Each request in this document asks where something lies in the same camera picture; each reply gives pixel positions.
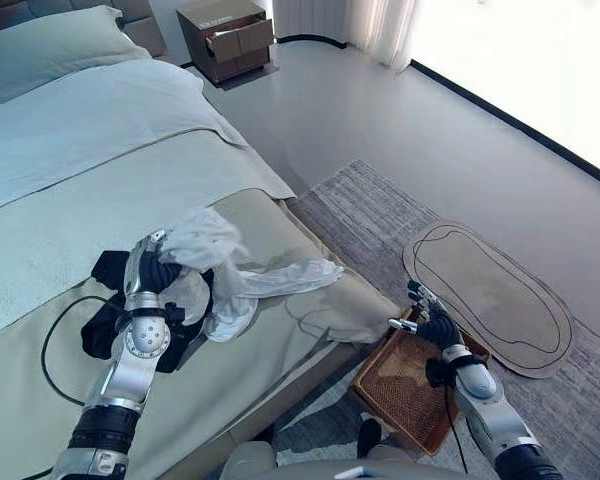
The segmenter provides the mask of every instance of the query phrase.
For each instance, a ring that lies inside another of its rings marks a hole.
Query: cable
[[[51,328],[47,332],[47,336],[45,337],[44,343],[42,344],[42,351],[40,352],[40,365],[42,366],[42,373],[44,374],[44,378],[47,381],[47,383],[49,384],[49,386],[53,389],[54,392],[56,392],[58,395],[60,395],[62,398],[64,398],[68,402],[71,402],[75,405],[79,405],[81,407],[84,406],[84,402],[81,402],[80,400],[73,398],[72,396],[64,393],[62,390],[60,390],[60,388],[58,388],[58,386],[51,379],[51,376],[49,375],[49,370],[47,370],[46,357],[47,357],[47,347],[49,346],[49,340],[51,339],[51,335],[53,335],[53,331],[56,329],[56,326],[58,325],[58,323],[60,323],[60,320],[63,319],[63,317],[67,314],[67,312],[69,312],[69,310],[71,310],[78,303],[83,302],[85,300],[100,300],[102,303],[109,305],[111,308],[115,308],[116,310],[121,311],[122,313],[126,313],[124,308],[121,308],[119,305],[116,305],[115,303],[110,302],[106,298],[98,297],[97,295],[87,295],[84,297],[80,297],[79,299],[75,300],[74,302],[71,302],[69,304],[69,306],[67,308],[65,308],[60,315],[58,315],[58,318],[56,318],[55,322],[53,322],[53,325],[51,325]],[[33,476],[33,477],[28,477],[28,478],[34,479],[34,478],[41,478],[41,477]]]
[[[30,477],[24,477],[22,480],[37,480],[38,478],[46,477],[51,473],[53,468],[47,468],[44,472],[36,473],[35,475],[31,475]]]
[[[456,437],[456,443],[458,444],[458,450],[460,450],[460,458],[462,459],[462,466],[464,467],[464,473],[469,475],[469,471],[467,470],[467,462],[464,461],[464,453],[462,452],[462,445],[460,445],[460,439],[458,438],[458,434],[456,433],[456,427],[453,425],[453,421],[451,420],[451,412],[449,411],[449,396],[447,394],[447,386],[444,386],[444,407],[447,410],[447,419],[449,420],[449,425],[451,425],[451,430],[453,430],[453,436]]]

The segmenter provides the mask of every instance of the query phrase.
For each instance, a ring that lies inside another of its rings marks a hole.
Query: oval mat
[[[464,225],[428,225],[405,246],[409,276],[511,370],[553,375],[574,342],[573,317],[549,287]]]

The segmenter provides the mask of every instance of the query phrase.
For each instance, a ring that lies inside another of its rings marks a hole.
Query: rug
[[[343,260],[396,304],[408,303],[402,249],[426,225],[439,220],[434,212],[361,161],[338,171],[297,203],[305,211],[303,221]],[[521,377],[495,361],[490,368],[564,478],[600,479],[600,338],[579,321],[574,327],[578,341],[563,368],[549,379]],[[364,356],[363,352],[334,373],[275,422],[273,446],[280,465],[355,458],[365,413],[348,386]],[[457,430],[469,472],[496,480],[466,422],[459,421]],[[420,463],[462,470],[452,435],[435,457],[410,454]],[[218,476],[219,470],[209,478]]]
[[[409,276],[514,372],[547,378],[568,358],[575,339],[566,304],[465,225],[427,225],[404,247],[402,260]]]

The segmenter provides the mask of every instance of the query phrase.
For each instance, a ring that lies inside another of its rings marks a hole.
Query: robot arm
[[[544,456],[538,440],[504,396],[500,380],[464,345],[462,335],[442,303],[426,287],[409,282],[416,301],[409,319],[389,323],[435,343],[442,361],[430,360],[432,386],[455,388],[454,399],[466,415],[474,441],[503,480],[559,480],[562,476]],[[419,325],[415,318],[425,319]]]
[[[53,468],[52,479],[121,480],[127,453],[142,414],[160,356],[170,343],[166,314],[158,294],[180,274],[181,266],[157,260],[159,230],[140,240],[127,260],[125,310],[108,367],[87,396],[68,448]]]

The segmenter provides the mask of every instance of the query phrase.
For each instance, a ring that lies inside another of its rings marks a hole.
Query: gray rug
[[[413,235],[438,220],[435,213],[361,161],[302,195],[298,203],[307,214],[303,221],[343,260],[395,303],[408,303],[402,249]],[[581,322],[576,322],[575,337],[564,367],[546,380],[518,376],[497,362],[490,368],[564,477],[600,479],[600,338]],[[278,419],[273,446],[279,464],[355,458],[364,414],[347,388],[362,360],[361,356],[336,372]],[[457,426],[470,473],[497,479],[466,423],[459,421]],[[413,456],[421,463],[462,470],[452,435],[435,457]],[[217,477],[215,472],[209,478]]]

